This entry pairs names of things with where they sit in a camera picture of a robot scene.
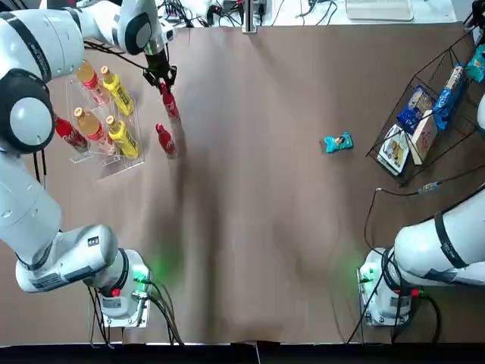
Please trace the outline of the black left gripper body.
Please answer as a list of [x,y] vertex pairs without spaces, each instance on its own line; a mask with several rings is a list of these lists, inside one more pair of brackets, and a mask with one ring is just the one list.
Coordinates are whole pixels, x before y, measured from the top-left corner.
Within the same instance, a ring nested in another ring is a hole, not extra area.
[[160,51],[157,54],[145,54],[147,69],[156,78],[175,78],[177,67],[171,65],[168,61],[166,51]]

